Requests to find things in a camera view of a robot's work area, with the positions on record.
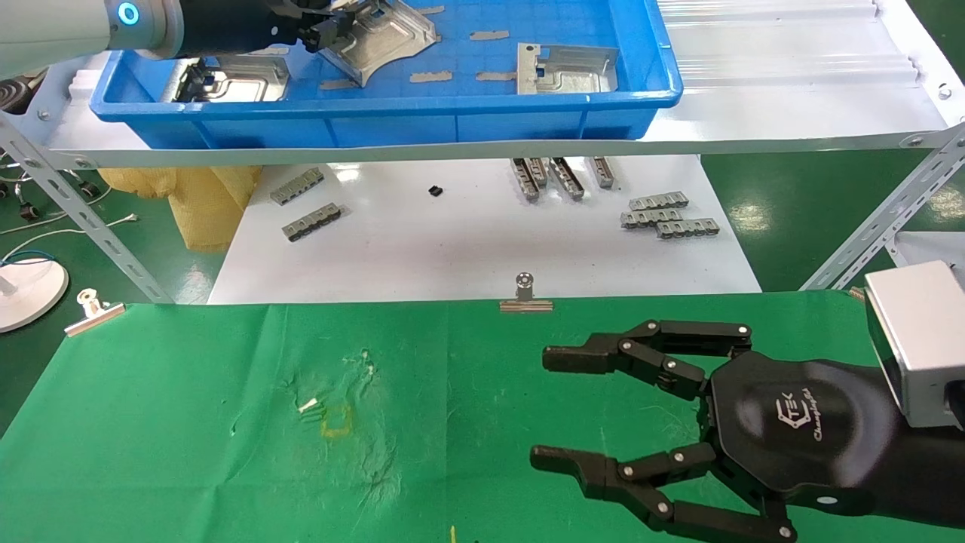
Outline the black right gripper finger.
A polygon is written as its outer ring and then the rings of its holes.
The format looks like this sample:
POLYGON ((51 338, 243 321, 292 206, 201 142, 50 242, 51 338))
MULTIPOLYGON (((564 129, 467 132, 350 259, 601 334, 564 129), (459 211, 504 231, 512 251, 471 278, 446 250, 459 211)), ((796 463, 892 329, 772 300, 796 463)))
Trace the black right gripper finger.
POLYGON ((592 333, 583 345, 547 346, 542 366, 551 372, 623 372, 683 400, 706 394, 706 371, 682 355, 734 357, 752 347, 747 324, 648 320, 623 333, 592 333))

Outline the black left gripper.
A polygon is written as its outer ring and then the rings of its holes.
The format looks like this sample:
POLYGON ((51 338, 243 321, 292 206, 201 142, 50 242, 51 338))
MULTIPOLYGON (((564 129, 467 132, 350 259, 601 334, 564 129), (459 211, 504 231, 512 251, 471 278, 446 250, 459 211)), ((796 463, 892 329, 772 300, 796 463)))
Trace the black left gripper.
MULTIPOLYGON (((328 14, 332 1, 180 1, 183 21, 179 57, 210 57, 262 51, 275 44, 296 44, 299 17, 328 14)), ((353 26, 353 17, 321 17, 300 25, 306 51, 330 48, 353 26)))

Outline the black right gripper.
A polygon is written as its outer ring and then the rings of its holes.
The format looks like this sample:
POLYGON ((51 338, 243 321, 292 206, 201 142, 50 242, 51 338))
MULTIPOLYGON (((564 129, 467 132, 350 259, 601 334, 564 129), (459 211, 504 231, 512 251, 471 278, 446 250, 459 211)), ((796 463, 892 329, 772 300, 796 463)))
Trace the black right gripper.
POLYGON ((712 372, 703 408, 713 446, 629 462, 534 446, 530 464, 573 477, 585 498, 623 505, 654 532, 700 542, 796 542, 778 501, 842 516, 875 512, 878 470, 903 426, 880 370, 748 351, 712 372), (712 470, 758 513, 673 501, 661 490, 712 470))

